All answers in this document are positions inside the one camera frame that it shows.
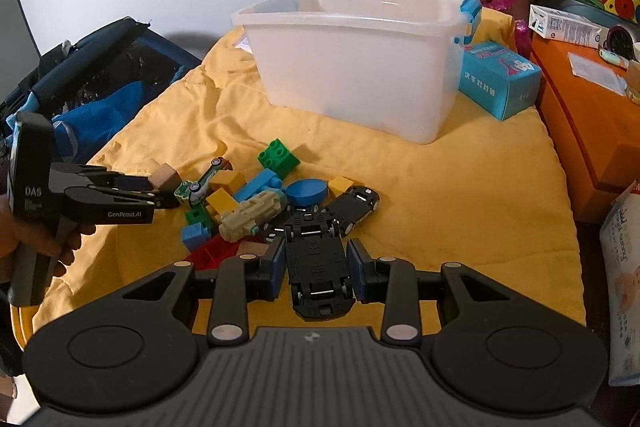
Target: green lego brick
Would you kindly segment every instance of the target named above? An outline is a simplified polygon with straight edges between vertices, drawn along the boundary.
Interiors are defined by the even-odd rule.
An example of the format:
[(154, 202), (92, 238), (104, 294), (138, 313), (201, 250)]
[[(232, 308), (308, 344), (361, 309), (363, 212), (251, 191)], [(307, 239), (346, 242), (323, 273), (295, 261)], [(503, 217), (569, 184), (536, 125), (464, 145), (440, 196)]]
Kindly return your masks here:
[(189, 212), (185, 212), (184, 217), (187, 218), (187, 223), (190, 225), (202, 223), (212, 234), (218, 231), (217, 223), (213, 222), (213, 219), (211, 219), (211, 216), (209, 216), (209, 213), (202, 203), (198, 203)]
[(275, 139), (267, 149), (258, 155), (258, 162), (265, 169), (271, 169), (278, 178), (284, 180), (296, 168), (300, 160), (293, 156), (280, 140)]

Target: beige toy vehicle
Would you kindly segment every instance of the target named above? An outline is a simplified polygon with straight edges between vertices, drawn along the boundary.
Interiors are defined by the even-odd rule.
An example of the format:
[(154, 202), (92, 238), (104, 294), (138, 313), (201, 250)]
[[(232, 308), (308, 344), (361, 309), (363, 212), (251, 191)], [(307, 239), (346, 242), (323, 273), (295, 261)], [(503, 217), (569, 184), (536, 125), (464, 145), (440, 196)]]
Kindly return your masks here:
[(220, 214), (218, 232), (222, 239), (230, 243), (239, 241), (245, 235), (255, 235), (264, 223), (284, 210), (285, 201), (281, 190), (263, 190), (252, 198), (241, 201), (235, 211)]

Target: white plastic storage box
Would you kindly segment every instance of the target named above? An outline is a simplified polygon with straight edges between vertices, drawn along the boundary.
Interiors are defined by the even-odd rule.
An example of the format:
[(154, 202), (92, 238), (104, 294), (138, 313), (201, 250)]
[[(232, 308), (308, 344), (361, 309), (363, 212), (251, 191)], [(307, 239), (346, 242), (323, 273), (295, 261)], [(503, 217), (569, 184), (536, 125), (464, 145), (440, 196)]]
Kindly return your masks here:
[(231, 19), (271, 103), (429, 143), (480, 13), (479, 0), (265, 0)]

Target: blue round block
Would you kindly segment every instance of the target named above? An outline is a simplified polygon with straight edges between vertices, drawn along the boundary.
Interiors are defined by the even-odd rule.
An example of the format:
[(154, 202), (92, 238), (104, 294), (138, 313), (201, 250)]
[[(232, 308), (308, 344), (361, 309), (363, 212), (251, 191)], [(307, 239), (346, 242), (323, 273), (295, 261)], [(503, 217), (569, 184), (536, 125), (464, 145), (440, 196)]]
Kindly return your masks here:
[(295, 206), (312, 206), (320, 204), (328, 193), (327, 183), (324, 180), (300, 180), (293, 182), (286, 189), (287, 198)]

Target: bed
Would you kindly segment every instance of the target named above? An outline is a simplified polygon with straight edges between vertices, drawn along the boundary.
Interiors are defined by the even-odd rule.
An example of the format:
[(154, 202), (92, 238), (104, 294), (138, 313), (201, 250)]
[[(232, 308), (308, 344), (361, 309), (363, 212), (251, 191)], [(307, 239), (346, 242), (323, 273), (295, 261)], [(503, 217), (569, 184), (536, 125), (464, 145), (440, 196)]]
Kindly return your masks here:
[[(462, 94), (430, 145), (270, 105), (251, 54), (236, 49), (236, 28), (202, 65), (149, 103), (92, 163), (150, 174), (167, 162), (197, 179), (224, 155), (247, 178), (257, 155), (280, 138), (301, 160), (297, 178), (342, 175), (375, 188), (379, 209), (350, 237), (372, 257), (408, 259), (439, 270), (459, 261), (584, 324), (580, 259), (564, 172), (536, 110), (495, 120)], [(513, 20), (486, 10), (476, 40), (513, 44)], [(103, 226), (86, 238), (76, 262), (55, 279), (39, 307), (12, 309), (21, 346), (34, 331), (87, 302), (187, 256), (180, 243), (184, 213), (160, 210), (151, 225)], [(283, 285), (274, 303), (249, 304), (250, 326), (295, 326)], [(203, 301), (194, 331), (204, 332)], [(423, 303), (425, 333), (440, 329), (433, 303)], [(357, 303), (320, 324), (378, 327), (382, 305)]]

